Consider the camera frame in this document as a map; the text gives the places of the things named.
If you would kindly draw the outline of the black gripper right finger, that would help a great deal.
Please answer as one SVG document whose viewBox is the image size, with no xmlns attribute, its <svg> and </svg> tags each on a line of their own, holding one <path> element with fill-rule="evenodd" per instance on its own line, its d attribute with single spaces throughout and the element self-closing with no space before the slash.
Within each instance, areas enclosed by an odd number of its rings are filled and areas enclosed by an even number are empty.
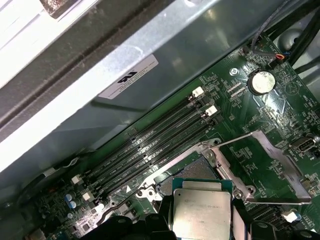
<svg viewBox="0 0 320 240">
<path fill-rule="evenodd" d="M 235 240 L 277 240 L 276 229 L 270 223 L 256 221 L 247 212 L 242 199 L 232 200 L 232 234 Z"/>
</svg>

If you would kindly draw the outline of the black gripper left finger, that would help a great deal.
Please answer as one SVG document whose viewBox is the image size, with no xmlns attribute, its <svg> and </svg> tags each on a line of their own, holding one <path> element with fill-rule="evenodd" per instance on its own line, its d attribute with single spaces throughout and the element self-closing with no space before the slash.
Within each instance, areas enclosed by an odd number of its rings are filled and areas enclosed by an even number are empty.
<svg viewBox="0 0 320 240">
<path fill-rule="evenodd" d="M 175 233 L 169 227 L 174 197 L 166 195 L 158 213 L 147 215 L 136 223 L 126 216 L 113 216 L 88 234 L 87 240 L 174 240 Z"/>
</svg>

